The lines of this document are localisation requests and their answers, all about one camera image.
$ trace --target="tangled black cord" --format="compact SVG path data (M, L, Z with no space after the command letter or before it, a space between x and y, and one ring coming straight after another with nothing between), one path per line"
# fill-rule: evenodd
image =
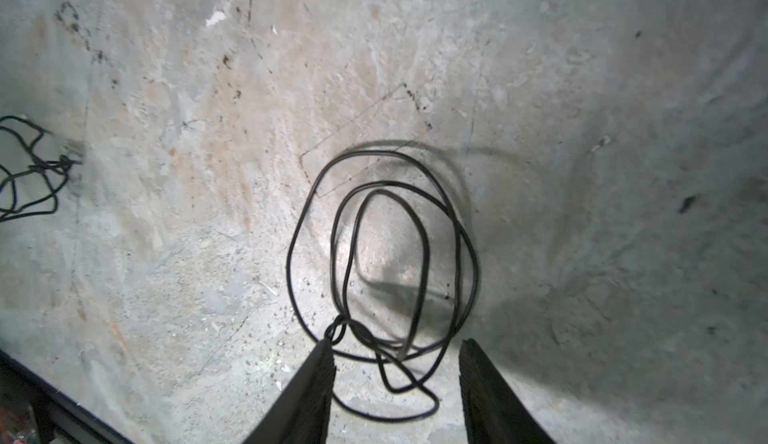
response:
M343 339L346 328L349 327L352 334L358 339L358 341L363 344L365 347L373 351L373 354L375 357L368 357L368 356L359 356L357 354L351 354L342 352L339 350L334 350L333 353L339 357L345 357L347 359L359 361L359 362L370 362L375 363L379 367L379 373L381 374L382 381L384 382L384 386L388 389L389 392L392 392L394 394L401 394L403 392L408 392L410 390L418 389L419 391L423 392L427 397L429 397L432 402L433 406L430 410L421 412L419 414L415 414L413 416L402 416L402 417L385 417L385 416L374 416L372 414L369 414L367 412L355 410L351 407L349 407L347 404L345 404L341 399L334 393L333 399L344 409L347 410L353 414L356 414L360 417L378 421L378 422L407 422L412 420L418 420L422 419L428 416L431 416L434 414L437 409L440 406L440 401L435 395L434 392L427 389L425 386L425 383L427 380L432 377L432 374L435 373L438 366L440 365L440 362L442 361L442 358L446 354L446 351L448 350L448 344L451 342L451 338L454 337L454 335L458 332L459 329L461 329L462 325L467 319L467 316L469 315L469 311L472 309L472 305L475 303L475 297L477 295L478 291L478 280L479 280L479 266L478 266L478 258L475 254L475 249L472 246L472 242L469 239L469 236L467 235L466 231L464 230L464 227L462 226L461 222L459 222L458 218L456 217L456 212L454 211L453 205L451 204L451 201L448 199L448 196L440 183L437 181L435 176L420 162L415 160L414 158L411 158L410 156L396 152L396 151L384 151L384 150L363 150L363 151L351 151L347 152L345 154L341 154L340 156L334 158L331 162L326 165L320 174L317 176L317 180L315 180L315 183L312 185L312 189L310 189L310 195L307 197L306 202L304 203L304 208L301 211L301 215L299 216L299 222L296 224L296 229L293 231L293 238L291 238L290 246L288 247L288 255L286 258L286 280L288 285L288 297L290 298L291 305L293 306L293 312L296 315L296 318L299 321L299 324L301 324L304 331L307 333L309 337L312 338L313 341L318 342L317 336L315 336L310 328L307 326L306 322L304 322L304 319L301 316L301 312L299 312L299 307L296 304L296 297L293 294L293 284L291 281L291 260L293 258L293 248L296 246L296 239L299 237L299 231L301 230L302 224L304 222L304 219L306 217L306 213L308 209L310 208L310 204L312 203L312 198L314 197L317 187L320 184L322 178L326 175L328 170L330 170L334 165L338 164L341 161L345 161L349 158L355 158L360 156L383 156L387 158L398 158L405 162L407 162L410 165L413 165L418 170L420 170L425 176L427 176L427 179L432 182L432 185L435 187L435 189L438 192L439 199L431 195L430 193L426 192L425 190L422 190L420 188L417 188L415 186L412 186L410 184L400 182L397 180L377 180L374 182L369 182L366 184L361 184L360 186L357 186L356 188L352 189L342 200L339 209L336 211L336 217L333 220L333 228L331 230L331 236L330 236L330 284L331 284L331 296L333 298L333 304L336 306L336 309L339 311L339 315L334 319L333 323L328 326L326 329L326 332L324 334L324 337L331 341L333 345L338 344ZM448 325L448 332L447 334L435 341L432 344L429 344L428 346L419 347L416 348L413 346L413 340L416 336L416 331L418 329L418 322L421 318L422 309L424 307L424 299L426 297L426 291L427 291L427 279L429 274L429 240L427 237L427 232L424 229L424 225L422 224L421 220L416 215L416 212L411 208L408 203L403 200L398 194L395 194L391 192L390 190L387 190L386 188L400 188L404 190L408 190L410 192L413 192L419 196L421 196L424 199L427 199L429 202L433 203L437 209L440 209L447 217L448 219L453 222L453 234L455 239L455 249L456 249L456 274L455 274L455 285L454 289L456 290L456 295L454 299L454 306L453 306L453 313L451 314L451 321ZM352 228L352 239L350 241L350 254L349 258L347 259L346 264L346 271L344 273L344 279L342 282L342 288L341 288L341 295L339 294L338 285L336 282L336 251L337 251L337 242L336 242L336 234L339 227L339 220L341 218L342 212L344 211L344 207L349 203L350 199L354 197L359 192L362 192L364 190L374 189L371 192L368 193L368 195L365 197L365 199L360 203L360 207L357 211L357 216L355 217L355 223L354 227ZM386 339L379 339L378 337L375 337L370 330L366 326L364 326L362 323L360 323L358 320L354 320L350 315L350 306L347 302L347 287L350 282L350 273L352 271L352 262L354 260L354 256L356 255L356 248L357 248L357 238L358 238L358 232L360 230L360 222L362 221L362 216L364 215L366 208L368 207L368 204L370 200L377 195L385 196L387 198L390 198L394 200L396 203L400 205L407 213L408 216L413 221L414 225L417 228L418 234L422 240L422 271L421 271L421 277L418 285L418 295L416 298L416 305L415 309L413 311L413 316L411 319L411 325L410 329L408 331L408 336L404 340L386 340ZM462 241L467 247L467 251L469 253L470 260L472 261L472 285L469 289L469 297L467 299L466 305L464 305L462 309ZM413 373L405 366L404 362L415 359L419 356L423 356L427 353L431 353L434 350L439 349L439 353L437 358L435 359L435 362L432 364L432 367L429 368L429 370L422 376L421 378L417 379ZM387 364L394 364L401 372L403 372L408 379L410 380L410 384L407 384L402 387L393 387L389 383L389 379L387 378L386 374L386 365Z
M82 164L82 162L73 161L72 159L68 158L65 155L59 156L58 161L44 161L40 159L34 153L34 146L36 146L38 142L40 142L40 140L43 139L43 136L45 136L48 133L48 131L36 125L32 121L29 121L24 118L18 118L12 115L6 115L1 117L0 123L7 121L9 119L26 124L30 128L37 131L38 135L29 144L27 144L24 141L24 138L18 132L14 131L13 129L6 128L4 125L0 125L0 131L8 132L12 136L14 136L16 140L19 142L19 144L22 146L22 148L24 149L24 152L26 152L27 156L29 156L29 158L32 160L32 164L28 166L27 170L23 170L22 172L18 172L16 174L13 174L5 166L0 164L0 170L5 172L5 178L2 180L2 182L0 182L0 195L2 195L3 190L5 190L5 186L9 184L11 185L11 193L12 193L11 207L0 208L0 222L5 222L6 220L13 220L13 219L19 219L19 218L26 218L28 216L53 214L58 209L58 196L56 195L56 193L59 192L62 189L62 187L69 181L69 170L72 169L72 166L75 164ZM48 178L48 175L47 175L48 171L51 171L54 174L62 176L62 181L58 185L54 186L51 182L51 179ZM46 194L40 199L27 202L26 204L23 204L20 206L18 205L16 180L23 178L24 176L28 176L30 174L39 174L42 176L43 180L45 181L45 185L48 187L48 194ZM24 209L43 203L49 199L53 200L52 209L24 212Z

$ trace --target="wire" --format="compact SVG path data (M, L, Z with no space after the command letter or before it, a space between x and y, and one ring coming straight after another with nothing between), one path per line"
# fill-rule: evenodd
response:
M9 184L11 185L11 193L12 193L11 207L0 208L0 223L5 222L7 220L26 218L28 216L53 214L58 209L58 196L56 194L69 181L69 170L72 169L73 165L82 164L82 162L73 161L72 159L68 158L65 155L59 156L58 161L44 161L40 159L34 153L34 146L36 146L38 142L40 142L40 140L43 139L43 136L45 136L48 133L48 131L36 125L32 121L29 121L24 118L18 118L12 115L6 115L1 117L0 123L7 121L9 119L13 119L15 121L26 124L30 128L37 131L38 135L32 140L32 142L30 142L30 144L27 144L24 141L24 138L18 132L14 131L13 129L6 128L3 125L0 125L0 131L8 132L12 136L14 136L16 140L19 142L19 144L22 146L22 148L24 149L24 152L32 160L32 164L28 166L27 170L23 170L22 172L18 172L16 174L12 173L5 166L0 164L0 170L2 170L5 173L5 178L2 180L2 182L0 182L0 195L2 195L2 192L5 189L5 186ZM48 175L46 174L47 171L51 171L54 174L62 176L62 181L58 185L53 186L53 184L51 183L51 180L48 178ZM39 174L42 176L43 180L45 181L46 187L48 187L48 194L46 194L40 199L33 200L30 202L27 202L24 205L19 206L18 193L16 189L16 180L19 178L23 178L24 176L28 176L30 174ZM30 208L32 206L43 203L46 200L50 200L50 199L53 200L52 209L24 212L24 209Z
M408 156L407 154L403 154L397 151L385 151L385 150L351 151L351 152L341 154L340 156L334 158L331 162L329 162L321 170L314 184L312 184L312 188L310 189L310 194L307 197L306 202L304 203L304 208L301 211L301 215L299 216L299 221L296 224L296 229L293 231L293 237L291 238L290 246L288 247L288 255L286 258L286 282L287 282L287 288L288 288L288 297L290 298L291 305L293 306L293 313L296 315L296 318L298 319L299 324L301 324L302 328L304 329L304 332L306 332L306 334L310 338L312 338L314 342L318 342L319 340L318 337L312 333L312 331L310 330L310 328L302 318L301 312L299 312L299 307L296 304L296 296L293 293L293 282L291 280L291 261L293 259L293 249L296 246L296 240L299 237L299 232L301 231L302 225L304 223L304 219L306 218L307 211L309 210L310 205L312 204L312 199L316 195L317 187L318 185L320 185L321 180L326 175L328 170L330 170L333 166L335 166L339 162L345 161L350 158L357 158L357 157L363 157L363 156L380 156L385 158L397 158L407 162L408 164L420 170L422 174L424 174L427 177L427 179L430 180L434 188L437 190L438 196L435 197L423 189L417 188L416 186L407 184L405 182L400 182L398 180L377 180L374 182L369 182L369 183L361 184L360 186L357 186L356 188L352 189L344 197L341 204L339 205L338 210L336 211L336 217L333 219L333 227L332 227L331 236L330 236L331 296L332 296L333 304L334 306L336 306L336 310L339 312L339 315L334 319L332 324L328 326L328 328L326 329L326 332L324 333L324 337L330 340L331 343L335 346L336 344L340 343L341 340L344 338L347 327L349 327L354 337L357 338L357 340L361 344L363 344L365 347L367 347L368 349L370 349L370 351L373 352L373 357L360 356L357 354L347 353L340 350L333 350L333 353L335 355L342 358L358 361L358 362L368 362L368 363L377 364L379 367L379 374L381 375L384 386L387 388L389 392L392 392L394 394L401 394L401 393L416 389L422 392L423 394L425 394L429 399L431 399L433 405L431 409L424 412L420 412L418 414L414 414L412 416L390 417L390 416L375 416L373 414L369 414L368 412L363 412L360 410L353 409L349 405L341 401L341 399L335 393L333 393L333 399L344 410L347 410L352 414L355 414L357 416L363 417L368 420L373 420L378 422L408 422L413 420L419 420L419 419L423 419L428 416L431 416L432 414L437 412L438 408L440 407L439 398L437 398L434 392L430 391L426 387L426 382L429 380L430 377L432 377L432 374L434 374L437 371L437 368L440 365L442 358L444 357L444 355L446 354L446 351L448 350L448 345L451 342L451 338L453 338L456 335L456 333L461 329L462 325L465 323L467 316L469 315L469 311L472 309L472 305L475 303L475 297L478 292L478 282L479 282L479 265L478 265L477 255L475 253L475 248L472 246L472 242L470 241L469 236L467 235L461 222L458 220L456 216L456 212L453 208L453 205L451 204L451 201L448 199L446 192L444 191L440 183L437 181L435 176L432 174L432 172L430 172L427 169L427 167L425 167L423 164L421 164L414 158ZM448 331L445 334L445 336L429 344L428 346L424 346L424 347L419 347L419 348L414 347L413 340L416 336L416 332L418 329L418 322L421 319L422 309L424 307L424 300L425 300L426 291L427 291L427 280L428 280L428 274L429 274L429 259L430 259L429 239L427 236L427 232L424 228L424 225L422 221L418 218L418 215L416 214L414 209L410 205L408 205L408 203L403 198L401 198L398 194L391 192L388 188L397 188L397 189L407 190L408 192L414 193L417 196L420 196L421 198L426 199L427 201L434 204L437 207L437 209L443 212L448 217L448 219L451 220L453 225L453 235L454 235L454 241L455 241L454 248L456 250L456 256L455 256L456 272L455 272L455 279L454 279L454 282L455 282L454 289L455 289L456 295L454 299L453 312L451 314L451 320L450 320L450 323L448 324ZM356 196L358 193L366 190L370 190L370 192L360 203L360 207L357 210L354 227L352 228L352 238L350 241L350 253L349 253L349 257L347 258L346 269L344 272L343 281L341 283L341 293L340 293L338 283L336 282L336 256L338 254L338 249L337 249L338 243L336 242L336 236L339 228L340 218L341 218L342 212L344 211L345 206L348 205L350 200L354 196ZM416 226L418 235L421 238L421 242L422 242L422 268L421 268L421 276L418 284L418 294L416 298L416 305L411 318L408 335L404 340L386 340L386 339L379 339L378 337L374 336L365 325L360 323L358 320L355 320L352 318L350 314L349 302L347 299L347 288L350 282L350 273L352 270L352 263L354 261L354 256L356 256L358 233L360 231L360 222L362 221L362 217L366 212L366 209L368 207L370 200L377 195L381 195L393 200L396 204L398 204L401 208L403 208L408 213L408 216L410 217L411 221ZM469 287L469 296L464 306L462 305L462 243L466 246L470 261L472 262L472 282ZM429 370L422 377L417 379L413 375L413 373L405 366L405 362L415 359L419 356L424 356L425 354L431 353L433 351L438 351L435 362L432 364ZM404 373L408 377L408 380L410 381L410 383L401 387L393 387L390 384L389 378L386 373L386 366L389 364L393 364L402 373Z

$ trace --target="stained floor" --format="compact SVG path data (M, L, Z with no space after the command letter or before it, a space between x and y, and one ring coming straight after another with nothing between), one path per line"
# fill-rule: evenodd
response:
M456 343L557 442L768 432L768 0L0 2L0 113L84 154L56 214L0 224L0 346L137 444L238 442L269 409L311 349L290 234L366 143L451 189L482 266ZM333 213L374 178L419 182L345 164L302 232L318 333ZM453 295L451 231L427 224L424 340ZM364 228L354 309L397 334L418 239L386 202ZM465 442L456 356L433 418L334 408L328 441ZM428 406L337 366L360 408Z

